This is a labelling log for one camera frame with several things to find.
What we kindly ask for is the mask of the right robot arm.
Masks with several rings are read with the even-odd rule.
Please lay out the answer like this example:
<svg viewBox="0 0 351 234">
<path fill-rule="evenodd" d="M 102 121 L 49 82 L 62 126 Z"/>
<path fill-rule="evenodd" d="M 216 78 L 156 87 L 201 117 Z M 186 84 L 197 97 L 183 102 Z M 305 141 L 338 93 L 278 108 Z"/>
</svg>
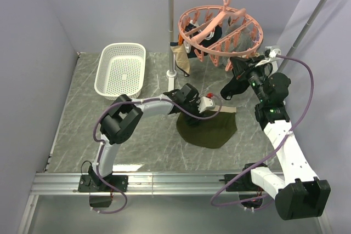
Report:
<svg viewBox="0 0 351 234">
<path fill-rule="evenodd" d="M 274 147 L 273 154 L 284 177 L 278 177 L 259 161 L 246 165 L 227 185 L 240 180 L 248 190 L 260 187 L 274 199 L 283 220 L 322 216 L 331 188 L 327 180 L 319 179 L 312 170 L 293 133 L 295 126 L 284 105 L 291 80 L 283 73 L 273 72 L 271 59 L 262 56 L 230 61 L 234 77 L 229 95 L 241 94 L 248 87 L 253 89 L 259 99 L 255 106 L 256 120 Z"/>
</svg>

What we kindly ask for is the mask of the olive green underwear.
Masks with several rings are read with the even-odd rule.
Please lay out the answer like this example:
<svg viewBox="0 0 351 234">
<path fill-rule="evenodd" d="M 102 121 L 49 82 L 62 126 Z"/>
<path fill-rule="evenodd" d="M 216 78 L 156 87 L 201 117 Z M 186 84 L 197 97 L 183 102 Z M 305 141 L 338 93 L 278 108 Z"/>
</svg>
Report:
<svg viewBox="0 0 351 234">
<path fill-rule="evenodd" d="M 221 148 L 237 131 L 236 107 L 223 106 L 215 117 L 202 120 L 198 126 L 181 124 L 179 117 L 176 128 L 187 143 L 207 149 Z"/>
</svg>

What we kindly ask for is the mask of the black underwear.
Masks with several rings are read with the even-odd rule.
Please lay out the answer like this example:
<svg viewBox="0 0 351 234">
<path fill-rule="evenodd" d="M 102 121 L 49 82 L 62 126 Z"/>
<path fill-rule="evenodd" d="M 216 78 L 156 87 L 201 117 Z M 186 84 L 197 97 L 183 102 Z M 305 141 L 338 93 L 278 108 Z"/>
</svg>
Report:
<svg viewBox="0 0 351 234">
<path fill-rule="evenodd" d="M 220 95 L 222 96 L 222 98 L 224 100 L 231 100 L 231 98 L 234 95 L 238 95 L 238 94 L 242 94 L 243 92 L 245 92 L 247 90 L 247 88 L 234 88 L 233 87 L 233 77 L 232 79 L 229 81 L 229 83 L 227 83 L 224 88 L 220 91 Z"/>
</svg>

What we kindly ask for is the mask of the pink round clip hanger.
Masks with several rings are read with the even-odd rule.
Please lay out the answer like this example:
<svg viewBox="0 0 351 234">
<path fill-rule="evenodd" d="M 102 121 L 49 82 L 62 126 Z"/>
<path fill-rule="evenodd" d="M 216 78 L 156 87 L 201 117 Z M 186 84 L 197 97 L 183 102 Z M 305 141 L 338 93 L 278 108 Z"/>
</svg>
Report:
<svg viewBox="0 0 351 234">
<path fill-rule="evenodd" d="M 178 22 L 179 46 L 177 65 L 189 72 L 190 58 L 201 62 L 208 57 L 215 67 L 233 69 L 231 57 L 247 60 L 256 55 L 263 42 L 263 30 L 245 8 L 230 6 L 231 0 L 222 5 L 203 5 L 184 12 Z"/>
</svg>

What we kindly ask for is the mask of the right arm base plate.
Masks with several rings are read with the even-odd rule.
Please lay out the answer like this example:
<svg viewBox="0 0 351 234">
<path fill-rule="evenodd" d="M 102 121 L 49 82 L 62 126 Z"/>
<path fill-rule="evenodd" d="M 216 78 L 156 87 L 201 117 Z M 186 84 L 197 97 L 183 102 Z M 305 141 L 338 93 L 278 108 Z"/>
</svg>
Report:
<svg viewBox="0 0 351 234">
<path fill-rule="evenodd" d="M 252 182 L 250 173 L 243 175 L 226 188 L 226 192 L 259 191 L 261 187 Z"/>
</svg>

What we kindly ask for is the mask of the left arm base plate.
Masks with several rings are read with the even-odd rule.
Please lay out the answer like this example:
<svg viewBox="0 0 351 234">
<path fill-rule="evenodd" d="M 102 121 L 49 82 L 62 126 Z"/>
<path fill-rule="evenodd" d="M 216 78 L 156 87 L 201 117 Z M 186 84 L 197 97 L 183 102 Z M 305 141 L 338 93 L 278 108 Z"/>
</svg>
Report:
<svg viewBox="0 0 351 234">
<path fill-rule="evenodd" d="M 104 180 L 122 192 L 127 190 L 128 176 L 126 175 L 109 175 Z M 112 187 L 107 186 L 97 176 L 92 178 L 88 174 L 81 175 L 77 191 L 80 193 L 115 192 Z"/>
</svg>

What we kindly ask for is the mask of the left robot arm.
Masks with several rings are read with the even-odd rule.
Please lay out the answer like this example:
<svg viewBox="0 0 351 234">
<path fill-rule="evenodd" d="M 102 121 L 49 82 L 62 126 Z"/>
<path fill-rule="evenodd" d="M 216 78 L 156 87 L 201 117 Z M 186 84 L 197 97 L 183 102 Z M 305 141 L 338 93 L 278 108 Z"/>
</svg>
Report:
<svg viewBox="0 0 351 234">
<path fill-rule="evenodd" d="M 142 119 L 182 112 L 188 123 L 196 124 L 204 120 L 205 112 L 215 106 L 211 98 L 200 97 L 197 89 L 189 83 L 181 89 L 150 98 L 132 99 L 126 94 L 120 95 L 93 129 L 93 139 L 99 143 L 99 150 L 89 169 L 91 185 L 98 191 L 110 187 L 114 160 L 120 145 L 132 136 Z"/>
</svg>

